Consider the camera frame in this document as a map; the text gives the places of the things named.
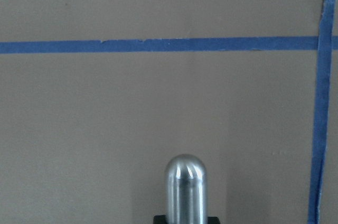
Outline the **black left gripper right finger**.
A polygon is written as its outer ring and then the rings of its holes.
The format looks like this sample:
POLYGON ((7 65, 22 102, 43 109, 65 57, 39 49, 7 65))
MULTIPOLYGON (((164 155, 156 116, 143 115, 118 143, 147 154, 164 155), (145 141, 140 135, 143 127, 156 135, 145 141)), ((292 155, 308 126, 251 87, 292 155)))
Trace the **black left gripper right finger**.
POLYGON ((220 220, 218 217, 211 216, 207 218, 207 224, 220 224, 220 220))

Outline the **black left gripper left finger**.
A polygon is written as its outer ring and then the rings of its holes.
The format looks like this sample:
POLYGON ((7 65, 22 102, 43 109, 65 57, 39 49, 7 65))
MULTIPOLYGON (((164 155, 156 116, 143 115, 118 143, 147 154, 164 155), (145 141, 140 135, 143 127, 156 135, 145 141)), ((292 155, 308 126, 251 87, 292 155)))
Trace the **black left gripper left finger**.
POLYGON ((153 224, 167 224, 166 215, 156 215, 156 216, 154 216, 153 224))

